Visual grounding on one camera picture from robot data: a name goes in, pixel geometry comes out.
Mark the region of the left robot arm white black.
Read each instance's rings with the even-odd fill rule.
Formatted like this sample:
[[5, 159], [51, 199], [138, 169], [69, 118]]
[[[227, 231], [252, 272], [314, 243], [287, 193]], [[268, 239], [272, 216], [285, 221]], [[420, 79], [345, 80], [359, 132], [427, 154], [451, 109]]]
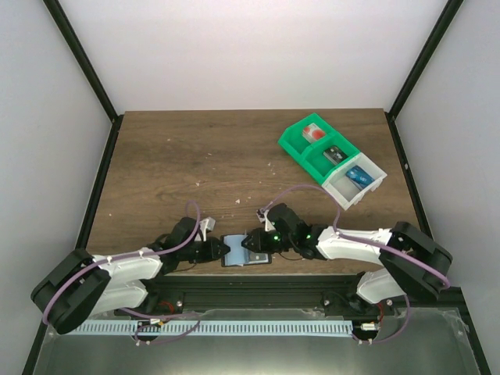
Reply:
[[135, 308], [152, 315], [160, 297], [145, 281], [172, 273], [182, 262], [210, 263], [230, 252], [223, 240], [209, 236], [215, 222], [212, 217], [184, 217], [169, 233], [135, 252], [103, 256], [76, 249], [34, 288], [30, 299], [58, 334], [111, 310]]

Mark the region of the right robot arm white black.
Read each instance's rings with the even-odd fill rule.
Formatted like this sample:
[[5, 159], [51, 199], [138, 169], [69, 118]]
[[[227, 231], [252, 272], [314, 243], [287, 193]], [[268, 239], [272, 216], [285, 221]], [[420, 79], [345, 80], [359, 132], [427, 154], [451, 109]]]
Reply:
[[398, 221], [392, 228], [378, 230], [309, 225], [284, 203], [259, 211], [258, 216], [263, 227], [252, 230], [241, 242], [251, 252], [293, 250], [309, 260], [350, 259], [380, 267], [364, 273], [348, 293], [347, 304], [355, 314], [366, 314], [378, 302], [403, 295], [436, 302], [449, 287], [452, 255], [410, 223]]

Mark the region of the black card holder wallet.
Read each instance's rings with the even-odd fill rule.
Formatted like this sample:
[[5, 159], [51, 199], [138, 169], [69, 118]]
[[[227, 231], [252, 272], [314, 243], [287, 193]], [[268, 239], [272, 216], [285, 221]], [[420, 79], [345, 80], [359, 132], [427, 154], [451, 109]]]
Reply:
[[269, 254], [254, 253], [241, 245], [246, 239], [245, 234], [226, 235], [222, 236], [221, 239], [230, 248], [230, 251], [221, 259], [222, 267], [257, 266], [272, 262]]

